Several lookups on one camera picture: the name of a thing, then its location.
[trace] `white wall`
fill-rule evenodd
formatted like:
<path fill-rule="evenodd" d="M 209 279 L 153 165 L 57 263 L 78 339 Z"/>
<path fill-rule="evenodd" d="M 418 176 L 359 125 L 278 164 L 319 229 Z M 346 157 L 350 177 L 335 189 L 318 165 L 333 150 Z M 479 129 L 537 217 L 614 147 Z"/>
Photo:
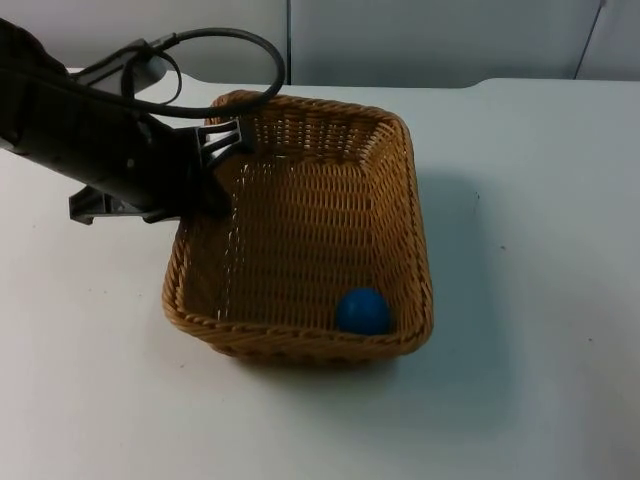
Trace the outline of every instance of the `white wall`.
<path fill-rule="evenodd" d="M 67 65 L 86 66 L 144 38 L 201 27 L 237 27 L 286 52 L 286 0 L 0 0 L 0 16 L 27 28 Z M 171 51 L 202 80 L 269 82 L 258 47 L 234 39 L 195 40 Z"/>
<path fill-rule="evenodd" d="M 292 0 L 297 84 L 573 77 L 599 0 Z"/>
<path fill-rule="evenodd" d="M 578 78 L 640 80 L 640 1 L 606 2 Z"/>

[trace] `woven basket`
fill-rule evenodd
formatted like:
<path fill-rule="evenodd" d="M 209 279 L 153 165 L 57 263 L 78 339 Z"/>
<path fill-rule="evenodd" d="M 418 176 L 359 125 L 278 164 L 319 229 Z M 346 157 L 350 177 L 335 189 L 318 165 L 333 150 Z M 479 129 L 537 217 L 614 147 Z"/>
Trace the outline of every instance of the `woven basket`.
<path fill-rule="evenodd" d="M 432 289 L 404 123 L 377 108 L 288 96 L 248 118 L 257 153 L 216 171 L 232 216 L 180 223 L 167 317 L 242 358 L 360 363 L 416 350 L 433 328 Z M 338 301 L 356 287 L 387 299 L 390 334 L 337 330 Z"/>

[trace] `blue ball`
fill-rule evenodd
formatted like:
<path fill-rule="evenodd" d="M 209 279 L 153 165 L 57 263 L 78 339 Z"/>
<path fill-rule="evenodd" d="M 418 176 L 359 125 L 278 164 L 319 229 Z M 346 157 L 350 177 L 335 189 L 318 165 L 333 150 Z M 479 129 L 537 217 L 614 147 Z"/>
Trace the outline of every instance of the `blue ball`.
<path fill-rule="evenodd" d="M 391 310 L 373 288 L 356 288 L 338 303 L 336 325 L 343 332 L 384 335 L 391 331 Z"/>

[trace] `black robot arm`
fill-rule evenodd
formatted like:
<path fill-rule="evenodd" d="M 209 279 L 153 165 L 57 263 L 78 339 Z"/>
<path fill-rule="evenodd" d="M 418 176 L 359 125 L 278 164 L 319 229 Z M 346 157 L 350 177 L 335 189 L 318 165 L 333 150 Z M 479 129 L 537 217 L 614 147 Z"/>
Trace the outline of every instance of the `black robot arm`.
<path fill-rule="evenodd" d="M 196 210 L 229 214 L 230 199 L 213 170 L 230 155 L 252 150 L 251 126 L 237 119 L 173 129 L 132 98 L 162 77 L 156 54 L 178 41 L 138 41 L 71 76 L 32 35 L 0 20 L 0 147 L 86 184 L 69 199 L 71 218 L 85 224 L 97 216 L 139 215 L 151 223 Z M 281 57 L 276 64 L 277 79 L 262 103 L 282 85 Z M 237 107 L 222 113 L 235 116 L 252 106 Z M 164 108 L 188 118 L 221 110 Z"/>

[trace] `table surface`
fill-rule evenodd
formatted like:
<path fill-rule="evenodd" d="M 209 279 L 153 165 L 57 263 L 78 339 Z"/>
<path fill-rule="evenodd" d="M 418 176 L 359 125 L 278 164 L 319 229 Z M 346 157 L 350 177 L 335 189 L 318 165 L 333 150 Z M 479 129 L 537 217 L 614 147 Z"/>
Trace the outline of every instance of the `table surface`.
<path fill-rule="evenodd" d="M 0 152 L 2 478 L 638 478 L 640 84 L 285 92 L 409 125 L 429 343 L 342 372 L 216 354 L 162 313 L 175 223 L 73 223 L 79 184 Z"/>

